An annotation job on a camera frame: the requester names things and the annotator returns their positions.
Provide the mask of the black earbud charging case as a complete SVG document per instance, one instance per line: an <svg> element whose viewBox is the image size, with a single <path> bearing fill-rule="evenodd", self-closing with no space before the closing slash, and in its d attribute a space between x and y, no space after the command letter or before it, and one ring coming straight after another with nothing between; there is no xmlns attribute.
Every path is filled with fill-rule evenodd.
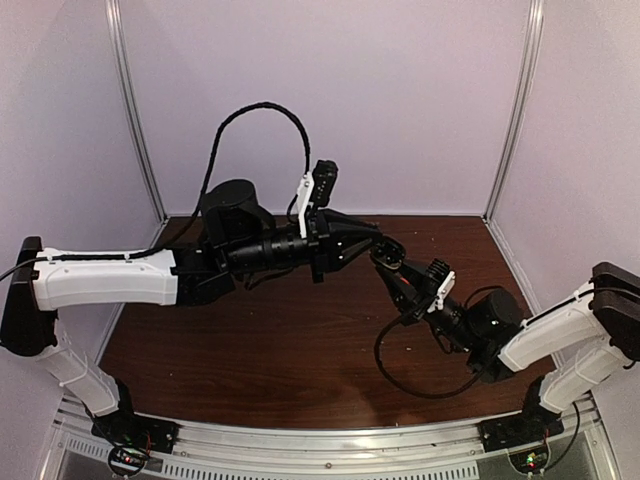
<svg viewBox="0 0 640 480"><path fill-rule="evenodd" d="M391 238L382 239L372 246L370 259L379 267L390 271L398 270L404 263L406 249L402 244Z"/></svg>

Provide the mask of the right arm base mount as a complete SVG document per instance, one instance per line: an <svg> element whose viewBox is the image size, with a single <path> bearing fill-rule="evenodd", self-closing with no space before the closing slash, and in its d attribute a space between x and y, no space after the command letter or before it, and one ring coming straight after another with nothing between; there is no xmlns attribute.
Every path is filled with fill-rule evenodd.
<svg viewBox="0 0 640 480"><path fill-rule="evenodd" d="M537 378L528 388L519 413L484 420L478 424L478 431L484 451L512 450L508 454L514 470L528 478L540 477L558 466L575 444L581 427L581 414L573 402L575 428L564 450L553 454L549 439L564 432L561 414L554 413L540 405L542 377Z"/></svg>

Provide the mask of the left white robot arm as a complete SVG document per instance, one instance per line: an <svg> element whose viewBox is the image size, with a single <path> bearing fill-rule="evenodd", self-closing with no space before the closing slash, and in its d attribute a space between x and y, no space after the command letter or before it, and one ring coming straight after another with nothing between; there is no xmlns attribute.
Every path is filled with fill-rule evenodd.
<svg viewBox="0 0 640 480"><path fill-rule="evenodd" d="M103 372L55 325L62 307L143 303L201 306L234 291L245 275L307 265L319 283L382 237L367 222L327 208L330 186L304 180L301 214L278 226L262 208L254 184L223 182L200 200L197 242L151 253L77 253L45 248L28 237L15 266L1 323L1 344L32 357L79 398L123 444L137 442L144 424L132 413L125 386Z"/></svg>

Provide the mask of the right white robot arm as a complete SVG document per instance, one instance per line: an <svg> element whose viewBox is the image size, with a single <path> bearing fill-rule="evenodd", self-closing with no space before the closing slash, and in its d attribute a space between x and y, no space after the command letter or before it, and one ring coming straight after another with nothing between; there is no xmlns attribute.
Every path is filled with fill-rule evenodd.
<svg viewBox="0 0 640 480"><path fill-rule="evenodd" d="M639 278L610 262L564 301L526 319L502 287L482 288L483 298L464 306L449 294L455 274L439 260L427 267L379 266L400 316L408 326L426 322L454 353L468 353L475 380L498 382L573 344L573 359L530 386L523 412L513 419L519 440L535 440L569 405L639 359Z"/></svg>

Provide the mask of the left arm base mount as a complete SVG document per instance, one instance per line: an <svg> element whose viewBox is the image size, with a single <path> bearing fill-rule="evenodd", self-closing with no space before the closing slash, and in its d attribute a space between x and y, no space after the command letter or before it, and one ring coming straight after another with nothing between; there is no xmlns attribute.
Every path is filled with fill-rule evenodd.
<svg viewBox="0 0 640 480"><path fill-rule="evenodd" d="M92 421L91 433L111 445L107 456L109 469L117 477L130 478L142 472L153 452L173 452L179 425L136 414L128 387L118 379L115 383L119 400L114 412L96 416L88 407L85 411Z"/></svg>

